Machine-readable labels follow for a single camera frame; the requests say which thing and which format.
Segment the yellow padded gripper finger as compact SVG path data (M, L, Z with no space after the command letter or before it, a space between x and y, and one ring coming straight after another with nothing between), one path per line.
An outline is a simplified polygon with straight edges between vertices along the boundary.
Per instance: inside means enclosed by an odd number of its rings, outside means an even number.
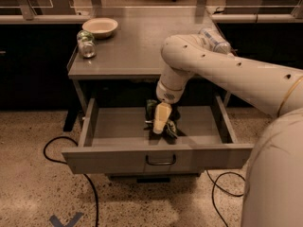
M171 112L172 108L168 103L161 102L156 106L153 120L154 133L161 134L163 132Z

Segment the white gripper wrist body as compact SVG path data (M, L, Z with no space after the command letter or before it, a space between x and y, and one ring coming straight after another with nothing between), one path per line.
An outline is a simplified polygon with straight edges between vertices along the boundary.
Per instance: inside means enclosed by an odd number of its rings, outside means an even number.
M168 104L177 103L192 77L192 72L165 67L157 83L157 98Z

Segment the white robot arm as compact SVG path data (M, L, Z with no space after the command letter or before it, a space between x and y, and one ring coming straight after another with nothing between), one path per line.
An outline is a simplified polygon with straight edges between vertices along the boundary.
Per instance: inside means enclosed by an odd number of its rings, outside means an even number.
M161 56L153 131L163 131L194 75L239 98L245 104L234 106L234 114L271 120L246 164L241 227L303 227L302 70L216 52L200 34L167 37Z

